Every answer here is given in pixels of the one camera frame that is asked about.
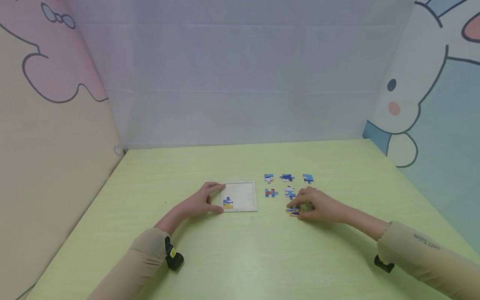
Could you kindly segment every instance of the forearm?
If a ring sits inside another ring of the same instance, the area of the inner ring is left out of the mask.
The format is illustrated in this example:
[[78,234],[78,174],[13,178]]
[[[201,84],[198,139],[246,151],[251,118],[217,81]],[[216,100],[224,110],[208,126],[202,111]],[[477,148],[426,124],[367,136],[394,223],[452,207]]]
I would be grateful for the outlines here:
[[181,204],[172,208],[163,218],[158,221],[154,228],[168,233],[170,236],[177,230],[180,224],[187,218]]
[[430,237],[392,222],[378,240],[378,256],[454,300],[480,299],[480,266]]
[[88,300],[133,300],[162,265],[166,232],[150,228],[137,237]]
[[347,208],[347,213],[345,214],[343,223],[358,229],[375,241],[377,241],[383,235],[385,230],[390,225],[383,220],[375,218],[374,216],[371,216],[353,207]]

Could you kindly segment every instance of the person's right hand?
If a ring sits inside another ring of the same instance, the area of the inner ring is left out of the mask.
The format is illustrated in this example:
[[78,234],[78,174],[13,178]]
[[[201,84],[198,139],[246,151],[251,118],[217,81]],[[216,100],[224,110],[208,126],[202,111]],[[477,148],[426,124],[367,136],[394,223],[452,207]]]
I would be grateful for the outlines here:
[[299,220],[345,223],[351,211],[350,206],[310,186],[306,189],[301,189],[297,197],[287,204],[287,207],[290,208],[305,202],[310,202],[314,210],[300,213],[298,216]]

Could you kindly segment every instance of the cartoon rabbit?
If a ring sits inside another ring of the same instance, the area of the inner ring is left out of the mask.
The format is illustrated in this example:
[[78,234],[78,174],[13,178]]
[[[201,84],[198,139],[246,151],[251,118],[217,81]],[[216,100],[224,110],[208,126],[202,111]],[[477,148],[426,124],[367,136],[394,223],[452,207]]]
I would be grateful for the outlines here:
[[364,137],[399,167],[418,155],[408,131],[420,117],[421,103],[440,77],[447,59],[480,65],[480,0],[463,0],[436,15],[426,4],[415,8],[386,74],[379,102]]

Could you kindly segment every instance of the cartoon eye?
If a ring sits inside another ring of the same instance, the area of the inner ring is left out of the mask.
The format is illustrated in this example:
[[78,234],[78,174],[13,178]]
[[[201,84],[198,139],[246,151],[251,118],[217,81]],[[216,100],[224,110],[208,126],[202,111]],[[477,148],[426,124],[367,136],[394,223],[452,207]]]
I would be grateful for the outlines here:
[[50,22],[56,22],[57,18],[55,16],[55,13],[46,5],[45,3],[41,4],[43,14],[46,16],[47,20]]
[[62,15],[62,20],[71,29],[75,29],[75,21],[67,14]]
[[391,91],[395,90],[395,88],[396,88],[396,80],[395,79],[390,79],[390,81],[387,84],[387,90],[389,90],[391,92]]

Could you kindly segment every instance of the table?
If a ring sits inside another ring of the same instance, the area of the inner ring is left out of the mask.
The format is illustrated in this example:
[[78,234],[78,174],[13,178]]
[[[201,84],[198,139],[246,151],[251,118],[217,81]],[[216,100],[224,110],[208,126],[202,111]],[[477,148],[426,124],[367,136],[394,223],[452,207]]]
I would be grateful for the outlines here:
[[[283,182],[282,173],[296,178]],[[370,140],[139,149],[128,151],[28,300],[84,300],[137,235],[210,180],[254,180],[258,212],[184,222],[173,236],[184,265],[162,266],[140,299],[443,299],[399,268],[374,266],[375,242],[355,229],[289,217],[283,189],[307,186],[304,173],[338,200],[480,262]],[[265,188],[279,195],[265,198]]]

